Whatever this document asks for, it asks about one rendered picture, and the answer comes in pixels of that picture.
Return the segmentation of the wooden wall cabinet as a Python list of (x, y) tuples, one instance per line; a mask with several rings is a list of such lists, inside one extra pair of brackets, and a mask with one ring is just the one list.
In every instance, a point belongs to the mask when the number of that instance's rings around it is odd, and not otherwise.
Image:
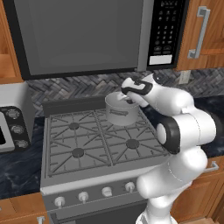
[(0, 84), (23, 82), (3, 0), (0, 0)]

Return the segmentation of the black and grey microwave oven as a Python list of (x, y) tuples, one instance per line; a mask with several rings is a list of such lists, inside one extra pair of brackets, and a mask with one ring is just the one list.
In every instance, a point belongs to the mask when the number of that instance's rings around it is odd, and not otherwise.
[(177, 65), (189, 0), (0, 0), (24, 80)]

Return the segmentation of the wooden drawer front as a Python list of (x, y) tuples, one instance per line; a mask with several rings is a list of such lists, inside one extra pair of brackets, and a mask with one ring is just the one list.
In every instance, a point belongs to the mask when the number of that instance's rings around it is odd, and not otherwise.
[(204, 176), (220, 174), (224, 172), (224, 156), (210, 157), (208, 159), (208, 164), (206, 172), (203, 173)]
[(39, 216), (50, 224), (40, 192), (0, 199), (0, 224), (38, 224)]

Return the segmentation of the wooden base cabinet door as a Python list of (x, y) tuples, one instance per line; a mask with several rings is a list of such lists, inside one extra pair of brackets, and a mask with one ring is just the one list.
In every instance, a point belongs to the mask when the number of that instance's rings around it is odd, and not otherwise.
[(223, 186), (224, 171), (201, 175), (174, 201), (171, 216), (178, 223), (207, 217), (219, 202)]

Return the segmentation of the white wall outlet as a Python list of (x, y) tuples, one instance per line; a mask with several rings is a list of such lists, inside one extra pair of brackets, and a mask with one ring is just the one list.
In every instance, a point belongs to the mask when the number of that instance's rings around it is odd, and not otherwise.
[(178, 84), (179, 85), (187, 84), (189, 82), (189, 80), (190, 80), (190, 75), (191, 75), (191, 71), (190, 70), (182, 71), (180, 73), (180, 76), (179, 76)]

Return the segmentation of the grey gas stove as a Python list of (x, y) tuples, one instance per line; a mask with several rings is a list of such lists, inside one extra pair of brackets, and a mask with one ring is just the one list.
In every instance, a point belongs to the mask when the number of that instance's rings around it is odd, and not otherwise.
[[(137, 177), (169, 154), (140, 113), (130, 126), (107, 121), (101, 97), (50, 101), (43, 105), (45, 128), (40, 191), (50, 224), (135, 224), (147, 205)], [(135, 184), (133, 192), (125, 185)], [(111, 197), (102, 189), (110, 187)], [(88, 193), (85, 204), (78, 195)], [(65, 198), (58, 208), (54, 200)]]

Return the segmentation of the white stove knob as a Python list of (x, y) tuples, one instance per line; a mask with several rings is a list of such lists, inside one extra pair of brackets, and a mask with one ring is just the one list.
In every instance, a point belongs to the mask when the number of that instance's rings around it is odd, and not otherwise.
[(133, 182), (128, 182), (125, 185), (125, 189), (127, 192), (132, 193), (135, 190), (135, 184)]
[(54, 205), (58, 208), (62, 208), (65, 205), (65, 198), (58, 197), (54, 200)]
[(78, 195), (79, 201), (81, 201), (83, 204), (85, 204), (88, 201), (88, 193), (87, 192), (81, 192)]
[(110, 187), (104, 187), (102, 190), (102, 195), (104, 197), (111, 197), (112, 196), (112, 189)]

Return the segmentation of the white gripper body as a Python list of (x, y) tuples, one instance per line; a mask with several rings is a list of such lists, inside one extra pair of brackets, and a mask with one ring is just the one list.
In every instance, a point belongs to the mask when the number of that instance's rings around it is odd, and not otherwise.
[(138, 94), (135, 92), (129, 91), (127, 96), (135, 103), (137, 103), (142, 108), (145, 108), (149, 105), (148, 95), (147, 94)]

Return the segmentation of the wooden wall cabinet door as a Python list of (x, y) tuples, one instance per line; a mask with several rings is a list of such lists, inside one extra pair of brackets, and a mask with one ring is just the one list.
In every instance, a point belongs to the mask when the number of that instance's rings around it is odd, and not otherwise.
[[(199, 57), (188, 59), (189, 50), (195, 49), (198, 43), (203, 21), (202, 17), (197, 17), (199, 6), (210, 9), (210, 16)], [(190, 0), (176, 69), (216, 67), (224, 67), (224, 0)]]

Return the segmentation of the silver toaster oven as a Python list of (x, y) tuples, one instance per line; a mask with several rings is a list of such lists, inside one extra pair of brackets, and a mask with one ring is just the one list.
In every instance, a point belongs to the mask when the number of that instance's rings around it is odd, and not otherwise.
[(26, 82), (0, 85), (0, 153), (24, 151), (31, 145), (34, 117)]

